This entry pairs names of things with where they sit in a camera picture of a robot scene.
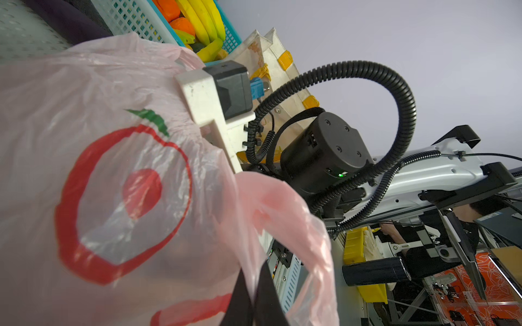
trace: dark purple fabric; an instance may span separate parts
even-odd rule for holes
[[[25,0],[25,3],[71,44],[112,36],[63,0]]]

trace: black cylindrical motor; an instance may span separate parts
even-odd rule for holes
[[[282,177],[305,199],[371,163],[359,132],[330,112],[321,113],[281,154]]]

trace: white wall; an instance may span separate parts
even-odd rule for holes
[[[453,127],[468,124],[482,139],[476,152],[522,156],[522,1],[219,3],[242,38],[254,29],[264,34],[275,27],[302,73],[360,59],[399,72],[417,102],[410,149],[429,146]],[[310,91],[321,107],[361,132],[372,155],[389,149],[397,110],[384,88],[366,80],[336,80]],[[483,161],[522,166],[510,159]]]

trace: red circle outline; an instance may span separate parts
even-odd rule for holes
[[[179,153],[181,153],[185,160],[189,180],[188,202],[180,222],[164,240],[140,253],[136,257],[122,264],[114,265],[113,263],[97,256],[79,241],[78,231],[76,230],[78,206],[81,196],[84,194],[85,188],[89,183],[90,175],[94,171],[94,168],[102,155],[134,132],[144,132],[149,134],[155,141],[162,144],[164,147],[175,148]],[[76,163],[67,177],[67,181],[62,189],[60,203],[56,206],[54,214],[56,238],[58,241],[58,256],[68,269],[82,279],[100,285],[107,285],[124,275],[129,274],[163,248],[174,237],[177,230],[185,220],[191,201],[192,173],[188,164],[188,157],[181,148],[172,142],[162,140],[158,137],[154,129],[144,125],[116,130],[87,146],[76,160]]]

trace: plastic bag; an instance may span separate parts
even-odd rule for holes
[[[263,229],[310,272],[290,323],[338,324],[322,222],[191,121],[173,76],[202,67],[133,33],[0,66],[5,324],[218,325]]]

